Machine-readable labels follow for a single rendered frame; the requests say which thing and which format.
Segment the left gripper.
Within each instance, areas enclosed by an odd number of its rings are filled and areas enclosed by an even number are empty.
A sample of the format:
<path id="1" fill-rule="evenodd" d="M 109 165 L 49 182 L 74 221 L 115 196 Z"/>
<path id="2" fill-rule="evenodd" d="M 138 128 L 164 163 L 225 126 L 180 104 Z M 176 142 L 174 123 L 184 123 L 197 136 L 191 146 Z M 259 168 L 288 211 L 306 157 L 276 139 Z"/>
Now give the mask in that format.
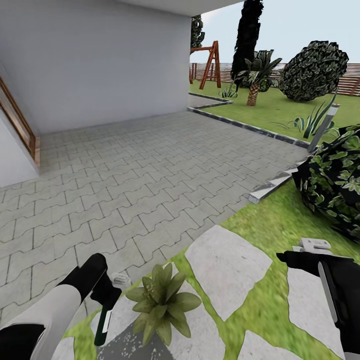
<path id="1" fill-rule="evenodd" d="M 113 284 L 109 279 L 104 288 L 100 290 L 93 290 L 90 298 L 113 307 L 121 297 L 121 294 L 122 290 L 120 288 L 113 287 Z"/>

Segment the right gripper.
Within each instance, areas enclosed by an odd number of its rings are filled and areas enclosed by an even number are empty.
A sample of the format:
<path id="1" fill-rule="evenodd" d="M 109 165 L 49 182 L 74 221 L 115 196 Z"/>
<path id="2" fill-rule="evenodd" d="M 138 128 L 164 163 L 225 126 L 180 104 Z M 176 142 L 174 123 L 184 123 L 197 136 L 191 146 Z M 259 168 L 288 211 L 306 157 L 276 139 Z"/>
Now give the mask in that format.
<path id="1" fill-rule="evenodd" d="M 315 274 L 309 270 L 308 260 L 310 259 L 310 257 L 315 255 L 319 255 L 319 253 L 286 250 L 284 253 L 276 254 L 280 261 L 286 263 L 289 268 L 301 269 L 305 272 L 309 272 L 312 275 Z"/>

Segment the insectifuge atomizer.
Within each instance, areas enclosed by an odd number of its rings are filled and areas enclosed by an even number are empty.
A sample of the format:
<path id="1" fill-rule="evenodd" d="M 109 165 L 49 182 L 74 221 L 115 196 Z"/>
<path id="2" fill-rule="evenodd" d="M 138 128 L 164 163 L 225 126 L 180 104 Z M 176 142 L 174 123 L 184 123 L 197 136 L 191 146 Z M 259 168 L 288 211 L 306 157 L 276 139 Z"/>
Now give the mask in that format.
<path id="1" fill-rule="evenodd" d="M 102 346 L 106 342 L 108 329 L 110 326 L 111 318 L 112 318 L 113 306 L 102 303 L 102 310 L 99 318 L 99 323 L 96 331 L 96 335 L 94 338 L 95 346 Z"/>

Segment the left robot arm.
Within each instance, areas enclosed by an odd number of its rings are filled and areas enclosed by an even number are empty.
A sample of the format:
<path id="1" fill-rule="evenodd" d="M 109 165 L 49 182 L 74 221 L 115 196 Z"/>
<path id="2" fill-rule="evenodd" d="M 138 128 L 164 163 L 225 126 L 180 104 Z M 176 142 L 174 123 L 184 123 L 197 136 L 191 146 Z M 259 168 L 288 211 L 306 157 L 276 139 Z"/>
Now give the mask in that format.
<path id="1" fill-rule="evenodd" d="M 89 295 L 92 300 L 117 303 L 131 278 L 107 274 L 105 258 L 92 255 L 83 267 L 76 266 L 42 299 L 0 329 L 0 360 L 52 360 L 75 313 Z"/>

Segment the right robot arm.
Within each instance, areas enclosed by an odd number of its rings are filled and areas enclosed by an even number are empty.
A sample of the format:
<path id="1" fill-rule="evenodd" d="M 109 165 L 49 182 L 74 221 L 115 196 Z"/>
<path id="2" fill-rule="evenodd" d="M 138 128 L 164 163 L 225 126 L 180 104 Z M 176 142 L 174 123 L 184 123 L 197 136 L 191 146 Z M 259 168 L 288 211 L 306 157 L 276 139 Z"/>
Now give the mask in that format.
<path id="1" fill-rule="evenodd" d="M 315 253 L 328 250 L 327 240 L 302 237 L 299 251 L 277 253 L 289 268 L 320 277 L 345 360 L 360 360 L 360 265 L 342 255 Z"/>

